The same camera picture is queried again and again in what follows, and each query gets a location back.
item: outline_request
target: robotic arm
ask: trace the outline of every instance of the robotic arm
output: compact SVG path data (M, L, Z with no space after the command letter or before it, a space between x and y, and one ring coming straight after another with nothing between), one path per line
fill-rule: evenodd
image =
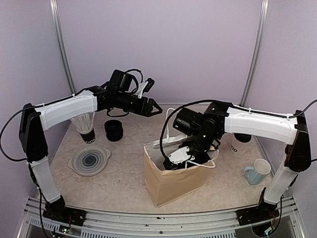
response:
M136 82L137 88L127 92L132 80ZM133 75L115 70L110 81L101 87L86 88L76 95L35 107L31 104L24 106L26 110L22 113L19 138L27 156L31 177L41 188L46 201L44 217L66 223L71 217L72 224L82 226L86 214L83 210L65 207L65 201L51 175L44 131L79 115L105 109L110 111L119 108L145 117L160 114L161 107L153 99L142 96L153 85L154 80L149 78L139 86Z
M199 164L207 162L210 159L207 151L211 145L218 147L224 133L261 136L286 144L286 157L270 186L263 190L258 206L238 210L240 225L271 219L273 215L277 217L276 205L281 196L294 183L299 172L311 165L309 134L301 111L296 111L295 115L273 114L214 101L203 114L183 108L177 114L173 127L192 135L193 139L165 157L163 164L168 170L184 168L187 160Z

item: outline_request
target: brown paper bag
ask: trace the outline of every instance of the brown paper bag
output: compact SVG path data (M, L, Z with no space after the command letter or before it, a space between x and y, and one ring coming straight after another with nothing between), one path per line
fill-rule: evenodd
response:
M170 154L178 149L178 144L166 147L166 154ZM206 179L211 175L212 169L201 166L192 166L180 170L164 170L164 157L159 148L155 148L153 143L144 147L145 184L156 207L165 205L201 187ZM212 160L218 157L218 151L209 152ZM205 163L211 166L212 161Z

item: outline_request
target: mug handle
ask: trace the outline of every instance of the mug handle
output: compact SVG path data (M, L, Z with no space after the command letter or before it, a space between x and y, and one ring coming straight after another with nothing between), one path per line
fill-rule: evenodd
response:
M245 169L244 169L244 176L245 177L249 177L249 173L247 173L247 171L249 170L254 170L254 167L253 166L247 166Z

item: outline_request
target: tan bag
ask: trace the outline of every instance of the tan bag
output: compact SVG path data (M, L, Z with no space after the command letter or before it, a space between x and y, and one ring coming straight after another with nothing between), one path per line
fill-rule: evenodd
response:
M187 140L173 141L164 144L164 152L168 155L178 149ZM164 170L162 156L157 141L144 146L145 184L156 207L165 205L201 187L211 175L213 160L218 157L218 150L209 151L212 161L203 166L192 166L180 170Z

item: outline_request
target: beige table surface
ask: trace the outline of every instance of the beige table surface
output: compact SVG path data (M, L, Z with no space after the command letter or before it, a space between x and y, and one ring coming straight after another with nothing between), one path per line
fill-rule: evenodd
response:
M106 168L93 177L82 177L67 166L68 161L81 148L87 147L75 127L71 125L53 159L51 171L54 182L66 204L87 209L130 213L191 213L214 211L251 205L258 202L261 191L268 186L267 176L262 184L250 186L243 176L243 169L261 158L254 139L241 155L230 150L231 134L221 140L216 167L206 184L198 190L160 208L156 208L144 183L143 145L159 139L165 119L164 113L152 118L130 114L120 118L124 136L119 142L106 138L104 122L109 120L105 112L96 113L96 141L111 151ZM203 112L207 108L192 106ZM170 129L171 135L180 134Z

